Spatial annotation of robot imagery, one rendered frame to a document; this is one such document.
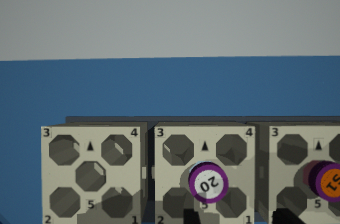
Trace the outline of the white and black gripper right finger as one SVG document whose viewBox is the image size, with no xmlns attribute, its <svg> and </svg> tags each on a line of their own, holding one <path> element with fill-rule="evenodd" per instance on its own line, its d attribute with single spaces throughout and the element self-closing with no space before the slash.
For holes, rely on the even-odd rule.
<svg viewBox="0 0 340 224">
<path fill-rule="evenodd" d="M 277 208 L 272 213 L 272 224 L 306 224 L 288 208 Z"/>
</svg>

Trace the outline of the blue bench mat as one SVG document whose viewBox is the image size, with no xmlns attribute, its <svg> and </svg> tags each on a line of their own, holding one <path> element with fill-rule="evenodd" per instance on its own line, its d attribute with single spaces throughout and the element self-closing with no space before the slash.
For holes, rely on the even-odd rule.
<svg viewBox="0 0 340 224">
<path fill-rule="evenodd" d="M 43 224 L 41 127 L 68 116 L 340 116 L 340 56 L 0 61 L 2 224 Z"/>
</svg>

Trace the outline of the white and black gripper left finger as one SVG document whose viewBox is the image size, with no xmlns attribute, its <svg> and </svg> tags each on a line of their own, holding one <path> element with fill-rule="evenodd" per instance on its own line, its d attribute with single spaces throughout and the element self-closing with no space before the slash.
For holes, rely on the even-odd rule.
<svg viewBox="0 0 340 224">
<path fill-rule="evenodd" d="M 194 211 L 194 209 L 184 209 L 183 224 L 201 224 L 198 211 Z"/>
</svg>

